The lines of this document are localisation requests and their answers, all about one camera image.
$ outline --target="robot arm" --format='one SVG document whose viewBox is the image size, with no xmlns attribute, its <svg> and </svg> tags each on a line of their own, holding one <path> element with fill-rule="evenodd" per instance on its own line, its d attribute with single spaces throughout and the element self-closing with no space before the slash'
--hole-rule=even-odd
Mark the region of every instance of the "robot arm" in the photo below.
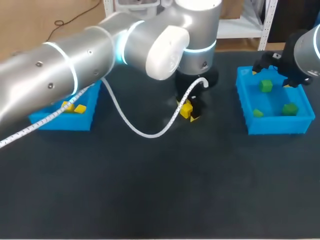
<svg viewBox="0 0 320 240">
<path fill-rule="evenodd" d="M 287 77 L 283 86 L 298 87 L 309 85 L 320 78 L 320 25 L 314 29 L 300 30 L 292 34 L 282 55 L 267 51 L 253 66 L 253 74 L 270 65 L 277 67 L 278 73 Z"/>
<path fill-rule="evenodd" d="M 0 64 L 0 126 L 15 122 L 132 65 L 156 80 L 213 64 L 222 0 L 175 0 L 157 17 L 114 13 L 97 26 L 45 42 Z"/>
</svg>

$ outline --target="blue plastic bin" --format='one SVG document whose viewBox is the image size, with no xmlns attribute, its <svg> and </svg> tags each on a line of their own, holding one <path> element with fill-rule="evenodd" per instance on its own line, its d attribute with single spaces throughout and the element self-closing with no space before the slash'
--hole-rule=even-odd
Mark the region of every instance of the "blue plastic bin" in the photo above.
<svg viewBox="0 0 320 240">
<path fill-rule="evenodd" d="M 236 88 L 239 94 L 245 123 L 249 135 L 259 134 L 305 134 L 316 118 L 303 87 L 282 87 L 286 77 L 278 74 L 271 66 L 256 75 L 252 66 L 239 67 Z M 262 80 L 271 80 L 271 92 L 260 91 Z M 285 104 L 294 103 L 299 111 L 297 116 L 283 116 Z M 263 117 L 254 117 L 253 111 L 263 112 Z"/>
<path fill-rule="evenodd" d="M 74 105 L 81 104 L 86 106 L 86 111 L 83 114 L 79 113 L 62 113 L 51 122 L 40 127 L 40 130 L 65 130 L 65 131 L 90 131 L 95 109 L 97 105 L 101 80 L 96 82 L 90 87 L 75 103 Z M 32 115 L 29 119 L 32 124 L 46 118 L 48 115 L 54 113 L 64 101 L 68 101 L 72 96 L 56 102 L 54 105 L 46 107 Z"/>
</svg>

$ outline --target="shelf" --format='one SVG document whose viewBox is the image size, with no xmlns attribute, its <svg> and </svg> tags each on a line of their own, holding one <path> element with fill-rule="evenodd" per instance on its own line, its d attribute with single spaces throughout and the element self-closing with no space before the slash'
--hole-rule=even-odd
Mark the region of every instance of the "shelf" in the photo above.
<svg viewBox="0 0 320 240">
<path fill-rule="evenodd" d="M 218 39 L 261 38 L 263 25 L 250 0 L 245 0 L 239 19 L 222 19 L 219 22 Z"/>
</svg>

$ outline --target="yellow block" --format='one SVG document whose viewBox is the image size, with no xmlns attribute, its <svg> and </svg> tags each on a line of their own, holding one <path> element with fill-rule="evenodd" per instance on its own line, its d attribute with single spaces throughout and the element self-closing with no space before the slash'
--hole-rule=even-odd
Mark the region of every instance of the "yellow block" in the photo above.
<svg viewBox="0 0 320 240">
<path fill-rule="evenodd" d="M 64 105 L 66 105 L 68 102 L 67 101 L 64 101 L 61 105 L 61 107 L 63 107 Z M 74 104 L 71 104 L 64 112 L 65 113 L 73 113 L 75 110 L 75 105 Z"/>
<path fill-rule="evenodd" d="M 194 121 L 197 120 L 198 118 L 200 118 L 200 117 L 198 116 L 197 118 L 193 118 L 193 117 L 191 116 L 191 118 L 190 118 L 190 123 L 194 122 Z"/>
<path fill-rule="evenodd" d="M 188 119 L 188 118 L 190 118 L 193 110 L 194 110 L 194 107 L 191 105 L 191 102 L 189 100 L 187 100 L 186 103 L 181 108 L 180 114 L 185 119 Z"/>
<path fill-rule="evenodd" d="M 79 104 L 79 105 L 75 108 L 74 112 L 77 113 L 77 114 L 84 114 L 86 110 L 87 110 L 87 107 L 86 107 L 86 106 L 83 106 L 83 105 Z"/>
</svg>

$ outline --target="black mat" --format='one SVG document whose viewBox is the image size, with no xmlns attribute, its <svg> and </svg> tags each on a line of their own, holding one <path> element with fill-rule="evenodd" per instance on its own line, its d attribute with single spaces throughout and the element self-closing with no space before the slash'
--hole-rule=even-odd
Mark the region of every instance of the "black mat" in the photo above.
<svg viewBox="0 0 320 240">
<path fill-rule="evenodd" d="M 236 70 L 259 56 L 217 53 L 207 113 L 161 138 L 129 130 L 102 87 L 90 133 L 37 131 L 2 149 L 0 238 L 320 237 L 320 117 L 306 135 L 248 136 Z M 146 133 L 176 108 L 172 80 L 129 67 L 108 79 Z M 306 92 L 320 116 L 320 82 Z"/>
</svg>

